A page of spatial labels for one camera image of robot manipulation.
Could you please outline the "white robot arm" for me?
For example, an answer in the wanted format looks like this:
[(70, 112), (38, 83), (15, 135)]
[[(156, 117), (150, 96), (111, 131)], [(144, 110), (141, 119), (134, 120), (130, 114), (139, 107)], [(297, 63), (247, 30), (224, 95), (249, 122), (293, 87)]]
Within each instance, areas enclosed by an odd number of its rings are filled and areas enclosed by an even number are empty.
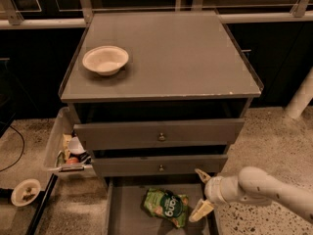
[(191, 222), (199, 221), (223, 204), (268, 206), (275, 201), (313, 223), (313, 194), (286, 184), (258, 167), (246, 166), (238, 175), (227, 177), (210, 177), (198, 168), (195, 172), (204, 183), (206, 199), (198, 201), (189, 216)]

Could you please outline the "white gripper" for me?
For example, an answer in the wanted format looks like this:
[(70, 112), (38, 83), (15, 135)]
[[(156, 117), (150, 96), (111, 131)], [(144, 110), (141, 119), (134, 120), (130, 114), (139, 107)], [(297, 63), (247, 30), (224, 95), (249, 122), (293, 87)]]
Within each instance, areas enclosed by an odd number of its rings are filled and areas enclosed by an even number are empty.
[(242, 196), (237, 176), (215, 176), (210, 179), (210, 176), (199, 168), (195, 169), (195, 173), (205, 184), (204, 194), (207, 200), (199, 199), (189, 216), (190, 222), (197, 222), (210, 214), (214, 210), (214, 205), (237, 202)]

